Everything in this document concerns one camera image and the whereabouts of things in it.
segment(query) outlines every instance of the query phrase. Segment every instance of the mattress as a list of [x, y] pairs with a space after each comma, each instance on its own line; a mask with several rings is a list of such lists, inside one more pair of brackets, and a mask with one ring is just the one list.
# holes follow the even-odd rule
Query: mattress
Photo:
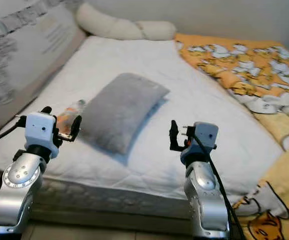
[[[91, 36], [21, 114], [51, 106], [52, 113], [59, 115], [75, 101], [91, 100], [125, 72], [162, 84], [170, 93], [144, 120], [127, 155], [106, 152], [80, 137], [63, 143], [58, 157], [48, 164], [36, 209], [188, 218], [185, 167], [180, 153], [169, 150], [172, 119], [180, 125], [196, 121], [218, 125], [218, 148], [211, 157], [231, 202], [254, 188], [282, 153], [247, 109], [214, 79], [181, 59], [174, 41]], [[0, 140], [0, 171], [24, 143], [23, 128]]]

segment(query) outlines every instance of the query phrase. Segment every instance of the cartoon print blanket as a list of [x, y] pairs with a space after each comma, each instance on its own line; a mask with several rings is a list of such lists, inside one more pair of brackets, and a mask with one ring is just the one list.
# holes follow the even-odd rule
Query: cartoon print blanket
[[181, 56], [245, 105], [285, 153], [234, 205], [247, 239], [289, 240], [289, 51], [270, 41], [177, 34]]

